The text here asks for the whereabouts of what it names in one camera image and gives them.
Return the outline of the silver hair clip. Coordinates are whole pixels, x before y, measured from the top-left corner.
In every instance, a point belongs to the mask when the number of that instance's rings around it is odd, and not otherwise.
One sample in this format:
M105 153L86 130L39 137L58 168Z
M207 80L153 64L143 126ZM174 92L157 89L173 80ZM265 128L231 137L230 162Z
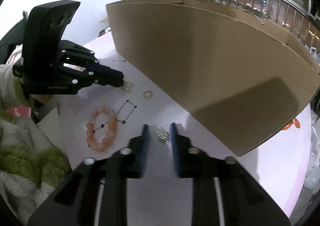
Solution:
M155 132L158 136L158 139L162 143L168 143L170 140L170 134L167 132L164 128L157 128L155 129Z

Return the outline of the balcony metal railing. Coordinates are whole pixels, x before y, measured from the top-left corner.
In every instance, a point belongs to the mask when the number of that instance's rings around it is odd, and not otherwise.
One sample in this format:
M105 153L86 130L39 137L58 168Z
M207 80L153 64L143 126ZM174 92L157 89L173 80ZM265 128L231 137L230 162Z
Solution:
M271 20L291 32L306 47L319 49L319 19L292 0L208 0Z

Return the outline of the large brown cardboard box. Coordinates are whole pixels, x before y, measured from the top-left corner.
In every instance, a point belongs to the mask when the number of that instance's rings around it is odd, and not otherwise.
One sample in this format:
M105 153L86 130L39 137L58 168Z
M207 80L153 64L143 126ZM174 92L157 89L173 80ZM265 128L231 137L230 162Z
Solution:
M106 6L116 51L237 156L296 117L319 91L319 65L284 28L202 0Z

